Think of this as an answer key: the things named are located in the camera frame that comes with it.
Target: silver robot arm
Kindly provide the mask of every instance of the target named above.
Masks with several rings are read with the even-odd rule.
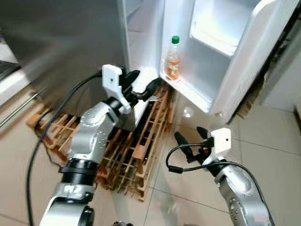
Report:
[[[71,141],[68,163],[60,168],[62,180],[57,184],[53,197],[40,222],[40,226],[92,226],[94,210],[87,204],[92,201],[94,180],[101,162],[108,135],[118,122],[119,115],[128,114],[139,99],[147,100],[157,89],[160,80],[153,80],[143,93],[132,91],[131,83],[139,71],[122,78],[122,70],[104,65],[103,87],[109,99],[86,111],[80,127]]]
[[[175,133],[175,138],[179,146],[174,148],[170,154],[180,148],[185,153],[188,163],[198,161],[204,166],[199,169],[204,168],[215,177],[214,181],[227,203],[231,220],[235,226],[272,226],[272,218],[256,186],[257,182],[238,166],[227,164],[228,162],[224,159],[231,149],[230,129],[217,129],[211,133],[200,127],[197,130],[204,139],[204,142],[199,144],[201,148],[198,155],[192,154],[188,142],[178,132]],[[168,158],[166,165],[169,171],[176,173],[190,171],[170,166]]]

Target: wooden pallet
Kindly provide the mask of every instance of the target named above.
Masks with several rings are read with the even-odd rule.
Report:
[[[172,109],[172,89],[165,85],[156,96],[160,101],[147,106],[142,119],[134,132],[114,128],[109,135],[105,154],[100,163],[96,182],[105,189],[123,191],[124,194],[138,194],[144,201],[157,159],[167,135]],[[34,128],[41,116],[49,111],[46,107],[38,111],[27,125]],[[49,122],[42,119],[36,127],[42,133]],[[52,124],[44,143],[63,163],[67,162],[71,139],[79,128],[80,118],[61,114]]]

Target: wire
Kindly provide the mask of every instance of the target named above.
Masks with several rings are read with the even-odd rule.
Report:
[[[44,114],[42,114],[41,117],[40,117],[40,119],[37,121],[36,125],[34,126],[34,133],[37,135],[38,138],[40,137],[40,135],[38,134],[38,131],[37,131],[37,130],[38,130],[38,127],[39,127],[39,123],[40,123],[40,121],[41,121],[47,114],[49,114],[50,112],[51,112],[51,110],[49,110],[49,111],[45,112]],[[44,147],[45,147],[46,154],[47,154],[47,156],[48,156],[48,158],[49,158],[49,161],[50,161],[52,164],[54,164],[54,165],[56,165],[56,166],[58,166],[58,167],[61,167],[60,164],[58,164],[58,163],[56,163],[56,162],[54,162],[54,161],[52,160],[51,155],[50,155],[50,153],[49,153],[49,149],[48,149],[47,145],[45,144],[45,141],[44,141],[44,140],[42,141],[42,143],[43,143],[43,145],[44,145]]]
[[[185,144],[185,145],[179,145],[179,146],[177,146],[177,147],[174,147],[174,148],[167,154],[167,157],[166,157],[165,163],[166,163],[166,166],[167,166],[168,169],[170,169],[171,167],[173,167],[173,166],[171,166],[171,165],[168,164],[168,160],[169,160],[171,154],[172,154],[173,152],[175,152],[175,151],[176,151],[177,149],[179,149],[179,148],[189,147],[189,146],[203,146],[203,145],[202,145],[202,144]],[[239,168],[241,168],[242,170],[244,170],[244,171],[250,176],[250,178],[254,181],[254,184],[255,184],[255,186],[256,186],[256,188],[257,188],[257,190],[258,190],[258,193],[259,193],[259,196],[260,196],[261,201],[263,202],[263,204],[264,204],[264,205],[266,206],[266,208],[267,208],[267,211],[268,211],[268,214],[269,214],[269,219],[270,219],[270,221],[271,221],[271,223],[272,223],[272,226],[275,226],[275,222],[274,222],[274,220],[273,220],[273,217],[272,217],[272,215],[271,215],[271,212],[270,212],[270,210],[269,210],[269,208],[268,208],[268,205],[267,205],[267,203],[266,203],[266,201],[265,201],[265,199],[264,199],[263,193],[262,193],[262,191],[261,191],[261,189],[260,189],[260,186],[259,186],[259,184],[258,184],[256,178],[255,178],[254,175],[253,175],[246,167],[244,167],[243,165],[240,165],[240,164],[235,163],[235,162],[227,161],[227,162],[213,162],[213,163],[210,163],[210,164],[207,164],[207,165],[202,165],[202,166],[197,166],[197,167],[191,167],[191,168],[184,168],[184,169],[183,169],[183,168],[179,168],[179,169],[181,169],[182,172],[189,172],[189,171],[204,169],[204,168],[208,168],[208,167],[211,167],[211,166],[217,166],[217,165],[219,165],[219,166],[221,166],[221,165],[225,165],[225,166],[228,166],[228,165],[236,166],[236,167],[239,167]]]
[[[31,175],[32,175],[32,166],[33,166],[33,163],[34,163],[34,159],[37,155],[39,146],[43,142],[43,138],[47,134],[47,131],[49,130],[51,124],[55,121],[55,119],[58,117],[58,115],[60,114],[62,109],[65,107],[65,105],[68,103],[68,101],[71,99],[71,97],[76,93],[76,91],[79,90],[80,87],[82,87],[87,82],[91,81],[94,78],[100,78],[101,76],[102,76],[102,71],[100,71],[99,73],[97,73],[95,75],[92,75],[92,76],[86,78],[85,80],[80,82],[76,87],[74,87],[71,91],[69,91],[69,93],[63,99],[63,101],[60,103],[58,109],[56,110],[56,112],[54,113],[52,118],[49,120],[47,126],[45,127],[45,129],[43,130],[41,136],[39,137],[39,140],[37,141],[37,144],[36,144],[36,146],[35,146],[35,148],[32,152],[32,155],[30,157],[30,161],[29,161],[29,165],[28,165],[28,169],[27,169],[27,175],[26,175],[26,204],[27,204],[28,220],[29,220],[29,225],[30,226],[34,226],[33,216],[32,216],[32,201],[31,201],[31,194],[30,194],[30,180],[31,180]]]

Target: bottle cap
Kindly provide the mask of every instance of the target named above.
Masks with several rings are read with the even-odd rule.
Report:
[[[179,36],[173,36],[171,39],[172,44],[178,44],[180,42],[180,37]]]

